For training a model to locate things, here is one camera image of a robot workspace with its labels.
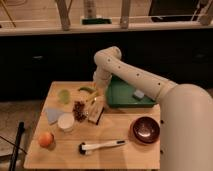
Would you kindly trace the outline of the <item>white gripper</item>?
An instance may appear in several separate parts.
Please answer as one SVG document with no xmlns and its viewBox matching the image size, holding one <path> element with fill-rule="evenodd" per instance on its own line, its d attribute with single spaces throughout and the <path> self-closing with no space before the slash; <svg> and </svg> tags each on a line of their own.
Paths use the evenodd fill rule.
<svg viewBox="0 0 213 171">
<path fill-rule="evenodd" d="M 104 89 L 106 89 L 111 81 L 112 74 L 101 68 L 97 68 L 93 74 L 93 81 L 96 85 L 97 96 L 104 96 Z"/>
</svg>

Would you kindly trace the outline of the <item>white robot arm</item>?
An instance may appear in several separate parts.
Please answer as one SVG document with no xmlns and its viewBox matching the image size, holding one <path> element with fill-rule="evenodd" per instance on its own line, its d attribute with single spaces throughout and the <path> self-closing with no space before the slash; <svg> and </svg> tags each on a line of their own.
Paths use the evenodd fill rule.
<svg viewBox="0 0 213 171">
<path fill-rule="evenodd" d="M 160 171 L 213 171 L 213 97 L 194 84 L 167 78 L 121 61 L 116 46 L 95 53 L 99 87 L 117 76 L 160 106 Z"/>
</svg>

